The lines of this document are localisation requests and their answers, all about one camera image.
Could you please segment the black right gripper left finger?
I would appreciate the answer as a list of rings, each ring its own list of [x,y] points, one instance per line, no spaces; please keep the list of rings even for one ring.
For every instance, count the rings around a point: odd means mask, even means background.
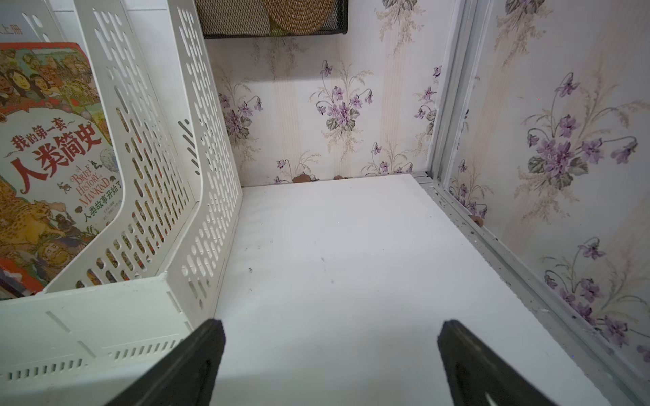
[[[210,404],[225,345],[223,323],[204,321],[108,405]]]

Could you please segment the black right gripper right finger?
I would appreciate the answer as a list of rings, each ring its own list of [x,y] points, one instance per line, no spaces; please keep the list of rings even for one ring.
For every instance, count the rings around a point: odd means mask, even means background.
[[[460,321],[443,323],[438,349],[455,405],[552,405]]]

